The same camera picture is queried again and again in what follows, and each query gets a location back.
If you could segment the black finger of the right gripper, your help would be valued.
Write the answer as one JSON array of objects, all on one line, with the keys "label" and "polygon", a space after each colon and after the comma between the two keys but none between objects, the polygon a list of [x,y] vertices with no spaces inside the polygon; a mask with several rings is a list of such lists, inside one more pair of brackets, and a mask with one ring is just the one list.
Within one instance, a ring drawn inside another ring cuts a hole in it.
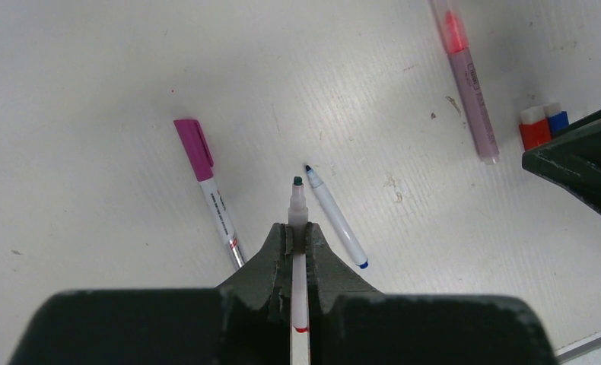
[{"label": "black finger of the right gripper", "polygon": [[601,110],[523,153],[524,170],[572,194],[601,215]]}]

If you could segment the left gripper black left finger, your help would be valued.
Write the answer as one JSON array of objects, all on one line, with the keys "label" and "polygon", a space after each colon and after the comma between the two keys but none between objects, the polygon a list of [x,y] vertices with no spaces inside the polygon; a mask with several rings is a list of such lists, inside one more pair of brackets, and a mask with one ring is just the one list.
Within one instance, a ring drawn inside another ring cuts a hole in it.
[{"label": "left gripper black left finger", "polygon": [[219,364],[291,362],[291,234],[273,224],[261,249],[217,286],[223,299]]}]

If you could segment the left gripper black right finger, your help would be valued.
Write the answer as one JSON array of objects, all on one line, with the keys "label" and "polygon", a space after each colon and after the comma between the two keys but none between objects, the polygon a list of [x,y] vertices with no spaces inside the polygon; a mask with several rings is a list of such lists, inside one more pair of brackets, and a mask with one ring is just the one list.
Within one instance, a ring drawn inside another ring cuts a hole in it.
[{"label": "left gripper black right finger", "polygon": [[341,347],[342,313],[339,299],[378,294],[330,248],[319,224],[310,222],[305,233],[311,364],[329,364]]}]

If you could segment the red pen cap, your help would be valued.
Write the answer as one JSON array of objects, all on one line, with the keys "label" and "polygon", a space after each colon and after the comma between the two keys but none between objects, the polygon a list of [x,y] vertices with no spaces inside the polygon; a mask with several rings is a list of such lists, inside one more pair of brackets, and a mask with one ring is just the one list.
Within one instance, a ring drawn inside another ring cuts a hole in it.
[{"label": "red pen cap", "polygon": [[532,106],[520,112],[520,136],[524,151],[552,140],[549,121],[543,106]]}]

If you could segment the blue white pen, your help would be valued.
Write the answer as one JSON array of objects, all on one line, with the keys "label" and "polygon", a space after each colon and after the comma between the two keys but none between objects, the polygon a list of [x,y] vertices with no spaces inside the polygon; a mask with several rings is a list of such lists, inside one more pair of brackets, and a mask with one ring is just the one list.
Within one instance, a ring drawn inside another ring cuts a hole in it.
[{"label": "blue white pen", "polygon": [[348,253],[349,258],[360,269],[366,269],[369,266],[368,257],[327,185],[310,165],[305,165],[304,169],[316,199],[344,246],[345,251]]}]

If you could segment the red white pen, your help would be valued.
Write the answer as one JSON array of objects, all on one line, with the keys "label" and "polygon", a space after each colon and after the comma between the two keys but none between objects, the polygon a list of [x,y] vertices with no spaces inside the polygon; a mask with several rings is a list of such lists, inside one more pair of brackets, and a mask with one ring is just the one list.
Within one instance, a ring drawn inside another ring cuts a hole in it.
[{"label": "red white pen", "polygon": [[291,229],[292,242],[292,279],[291,279],[291,342],[300,347],[303,360],[294,359],[292,364],[311,364],[309,340],[309,310],[307,289],[307,263],[305,237],[309,211],[304,195],[304,183],[300,176],[293,178],[290,205],[288,208],[288,227]]}]

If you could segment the purple pen cap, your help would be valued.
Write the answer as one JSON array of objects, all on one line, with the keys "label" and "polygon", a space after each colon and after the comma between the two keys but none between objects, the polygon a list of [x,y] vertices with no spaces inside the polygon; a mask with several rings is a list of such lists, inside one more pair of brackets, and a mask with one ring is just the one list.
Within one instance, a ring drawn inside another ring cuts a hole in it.
[{"label": "purple pen cap", "polygon": [[211,179],[214,161],[208,147],[202,126],[195,119],[177,119],[173,121],[183,148],[199,182]]}]

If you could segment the grey pen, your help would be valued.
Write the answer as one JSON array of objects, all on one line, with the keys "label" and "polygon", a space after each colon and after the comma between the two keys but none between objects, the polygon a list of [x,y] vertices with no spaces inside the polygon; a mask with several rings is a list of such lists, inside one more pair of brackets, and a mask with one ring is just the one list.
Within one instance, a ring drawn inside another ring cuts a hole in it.
[{"label": "grey pen", "polygon": [[236,269],[241,268],[245,264],[245,258],[239,246],[240,241],[237,232],[229,217],[226,204],[221,196],[218,184],[215,181],[215,176],[206,181],[199,182],[200,188],[205,197],[207,206],[211,212],[212,219],[215,223],[218,234],[221,238],[222,245],[226,248],[231,256],[231,261]]}]

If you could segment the pink pen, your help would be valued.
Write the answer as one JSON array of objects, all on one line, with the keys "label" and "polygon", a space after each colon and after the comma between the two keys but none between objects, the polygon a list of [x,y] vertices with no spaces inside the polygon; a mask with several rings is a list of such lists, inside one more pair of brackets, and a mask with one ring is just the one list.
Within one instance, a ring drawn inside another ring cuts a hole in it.
[{"label": "pink pen", "polygon": [[430,4],[451,64],[477,154],[482,162],[495,164],[499,161],[498,143],[472,60],[466,28],[457,8],[458,2],[431,1]]}]

